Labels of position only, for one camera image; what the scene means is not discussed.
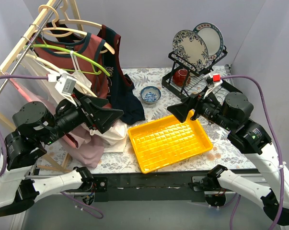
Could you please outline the pink tank top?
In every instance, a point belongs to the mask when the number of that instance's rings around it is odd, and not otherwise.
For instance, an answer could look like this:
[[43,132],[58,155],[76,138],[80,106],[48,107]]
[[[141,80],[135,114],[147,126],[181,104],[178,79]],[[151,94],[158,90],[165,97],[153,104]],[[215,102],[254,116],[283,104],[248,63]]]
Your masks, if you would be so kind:
[[[51,114],[55,114],[55,106],[48,100],[32,93],[34,101],[42,102]],[[79,161],[83,166],[96,168],[104,152],[103,139],[98,135],[90,135],[82,126],[78,126],[58,140],[63,149]]]

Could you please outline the white tank top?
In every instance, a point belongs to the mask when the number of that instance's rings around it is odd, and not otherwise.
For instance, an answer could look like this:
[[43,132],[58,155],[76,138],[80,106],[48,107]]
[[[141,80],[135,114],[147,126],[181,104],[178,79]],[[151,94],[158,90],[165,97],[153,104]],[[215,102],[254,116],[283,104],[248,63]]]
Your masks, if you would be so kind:
[[[55,107],[58,105],[57,102],[46,98],[50,103]],[[90,135],[98,135],[103,139],[104,151],[105,152],[122,152],[126,144],[126,135],[127,135],[127,125],[121,120],[118,120],[114,125],[105,133],[100,133],[98,130],[89,130],[85,124],[81,125]]]

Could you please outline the cream hanger front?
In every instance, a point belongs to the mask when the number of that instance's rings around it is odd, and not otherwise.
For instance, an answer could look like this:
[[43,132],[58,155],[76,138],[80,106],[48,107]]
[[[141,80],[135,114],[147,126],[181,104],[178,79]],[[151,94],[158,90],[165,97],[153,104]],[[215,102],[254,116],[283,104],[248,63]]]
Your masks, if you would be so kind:
[[[76,80],[75,88],[78,91],[93,97],[97,96],[96,93],[91,91],[91,82],[84,76],[84,74],[79,71],[68,74],[65,70],[58,68],[54,64],[28,53],[25,55],[25,57],[22,58],[21,64],[29,71],[31,75],[36,77],[48,75],[54,75],[56,77],[69,76],[70,78]],[[38,84],[47,93],[50,100],[59,103],[63,99],[70,98],[70,95],[61,94],[61,92],[56,89],[56,85],[60,85],[60,82],[58,83],[56,81],[38,80]]]

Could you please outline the pink hanger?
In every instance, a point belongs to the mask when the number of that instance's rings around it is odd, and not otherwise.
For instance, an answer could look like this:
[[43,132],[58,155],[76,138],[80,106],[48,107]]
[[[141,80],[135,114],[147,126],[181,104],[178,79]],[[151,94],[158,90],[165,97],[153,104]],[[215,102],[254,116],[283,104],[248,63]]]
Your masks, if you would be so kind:
[[14,79],[9,79],[9,82],[27,102],[32,102],[35,100],[32,97],[33,96],[32,93],[28,89],[26,89],[23,85],[19,84]]

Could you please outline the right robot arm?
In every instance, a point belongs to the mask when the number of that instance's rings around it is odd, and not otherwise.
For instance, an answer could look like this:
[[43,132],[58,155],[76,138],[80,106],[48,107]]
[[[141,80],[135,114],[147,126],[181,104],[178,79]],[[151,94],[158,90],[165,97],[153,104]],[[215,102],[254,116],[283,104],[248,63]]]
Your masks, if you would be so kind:
[[289,170],[283,167],[284,187],[281,188],[280,166],[274,142],[258,123],[251,120],[254,106],[240,92],[230,92],[220,104],[212,95],[192,94],[181,103],[168,106],[168,111],[183,123],[190,110],[191,120],[206,118],[229,132],[227,139],[250,160],[267,182],[266,186],[249,181],[218,164],[194,186],[207,190],[232,190],[256,203],[271,219],[281,226],[289,225]]

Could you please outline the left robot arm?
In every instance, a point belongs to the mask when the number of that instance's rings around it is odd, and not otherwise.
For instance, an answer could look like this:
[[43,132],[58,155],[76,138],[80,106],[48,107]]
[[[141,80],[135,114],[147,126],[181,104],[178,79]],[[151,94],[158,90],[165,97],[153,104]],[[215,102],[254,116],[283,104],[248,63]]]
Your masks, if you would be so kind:
[[26,177],[51,145],[81,124],[106,132],[122,115],[106,108],[106,99],[74,94],[73,102],[62,100],[51,113],[40,101],[25,104],[13,115],[16,129],[4,140],[0,165],[0,217],[22,213],[42,198],[67,190],[89,191],[95,181],[86,167],[48,179]]

